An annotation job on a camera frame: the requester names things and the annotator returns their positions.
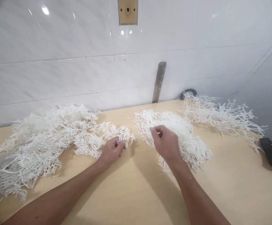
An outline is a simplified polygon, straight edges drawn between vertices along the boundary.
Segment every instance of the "table surface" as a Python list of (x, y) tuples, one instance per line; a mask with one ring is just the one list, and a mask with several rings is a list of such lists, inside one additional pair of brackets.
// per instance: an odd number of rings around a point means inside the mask
[[(142, 108), (175, 112), (182, 105), (181, 100), (173, 100), (102, 112), (97, 123), (125, 125), (137, 141), (94, 181), (62, 224), (190, 224), (175, 178), (161, 171), (157, 152), (142, 141), (132, 121)], [(0, 145), (11, 133), (11, 127), (0, 128)], [(243, 137), (222, 137), (203, 127), (196, 128), (195, 134), (213, 157), (194, 176), (230, 223), (272, 224), (272, 167), (265, 155), (257, 154)], [(38, 179), (24, 203), (14, 196), (2, 200), (0, 223), (95, 161), (71, 150), (64, 151), (60, 160), (63, 166)]]

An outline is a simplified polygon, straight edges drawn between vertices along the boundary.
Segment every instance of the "forearm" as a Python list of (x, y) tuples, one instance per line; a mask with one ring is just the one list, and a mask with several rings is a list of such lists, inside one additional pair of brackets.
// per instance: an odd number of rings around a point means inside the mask
[(106, 170), (94, 163), (86, 170), (43, 194), (10, 217), (8, 224), (60, 224), (92, 182)]
[(183, 159), (170, 162), (169, 167), (180, 186), (191, 224), (230, 224), (200, 187)]

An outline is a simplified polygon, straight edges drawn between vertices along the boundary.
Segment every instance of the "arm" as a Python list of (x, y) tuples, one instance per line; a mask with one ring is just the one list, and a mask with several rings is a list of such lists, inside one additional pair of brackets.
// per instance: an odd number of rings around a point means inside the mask
[(180, 186), (191, 224), (230, 225), (209, 196), (204, 192), (183, 160), (178, 136), (165, 126), (151, 128), (155, 147), (165, 159)]
[(125, 141), (116, 146), (117, 140), (107, 141), (99, 159), (86, 170), (30, 202), (3, 225), (61, 224), (93, 181), (121, 156)]

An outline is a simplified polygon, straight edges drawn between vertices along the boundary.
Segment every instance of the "pile of white plastic pieces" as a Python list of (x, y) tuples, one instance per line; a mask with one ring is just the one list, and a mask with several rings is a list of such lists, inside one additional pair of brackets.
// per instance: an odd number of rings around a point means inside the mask
[(110, 122), (97, 125), (99, 113), (69, 105), (17, 121), (13, 135), (0, 147), (0, 202), (9, 194), (24, 201), (27, 191), (23, 187), (33, 188), (39, 176), (55, 173), (62, 165), (59, 156), (72, 145), (77, 147), (76, 154), (95, 158), (101, 146), (116, 136), (126, 140), (126, 147), (131, 145), (134, 134)]
[[(244, 135), (256, 150), (258, 135), (264, 134), (260, 127), (249, 119), (254, 118), (246, 106), (236, 106), (235, 102), (215, 104), (215, 98), (185, 95), (183, 110), (176, 113), (143, 110), (135, 113), (134, 122), (144, 141), (154, 147), (150, 128), (165, 125), (179, 137), (180, 152), (186, 162), (196, 170), (212, 156), (211, 151), (194, 134), (195, 124), (207, 124), (219, 132)], [(126, 140), (126, 147), (135, 140), (127, 127), (116, 128), (111, 122), (96, 124), (100, 111), (89, 111), (85, 106), (69, 105), (54, 108), (43, 116), (31, 114), (17, 121), (13, 135), (0, 147), (0, 202), (9, 194), (19, 195), (24, 201), (27, 191), (33, 188), (39, 176), (55, 173), (62, 163), (59, 156), (64, 150), (75, 145), (78, 155), (98, 158), (100, 148), (116, 136)], [(159, 157), (159, 165), (164, 172), (170, 169)]]
[[(135, 113), (134, 122), (137, 131), (149, 146), (154, 147), (150, 128), (165, 125), (178, 135), (180, 153), (193, 170), (203, 165), (212, 156), (211, 151), (201, 138), (194, 134), (196, 124), (212, 126), (222, 135), (224, 133), (244, 135), (252, 148), (258, 152), (257, 149), (260, 147), (256, 141), (264, 135), (266, 126), (258, 126), (250, 121), (255, 117), (252, 111), (246, 110), (248, 108), (246, 105), (236, 106), (235, 100), (220, 105), (216, 103), (217, 99), (185, 94), (183, 110), (178, 110), (177, 113), (155, 112), (152, 109)], [(161, 156), (159, 157), (159, 165), (164, 172), (171, 173)]]

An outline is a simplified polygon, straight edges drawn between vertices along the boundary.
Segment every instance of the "left hand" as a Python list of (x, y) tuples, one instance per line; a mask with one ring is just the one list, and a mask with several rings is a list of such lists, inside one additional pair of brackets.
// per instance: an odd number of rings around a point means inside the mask
[(126, 149), (126, 141), (123, 140), (118, 145), (116, 144), (116, 141), (118, 141), (118, 137), (106, 142), (105, 148), (102, 151), (101, 156), (98, 158), (97, 163), (109, 167), (113, 162), (119, 159), (122, 155), (123, 149)]

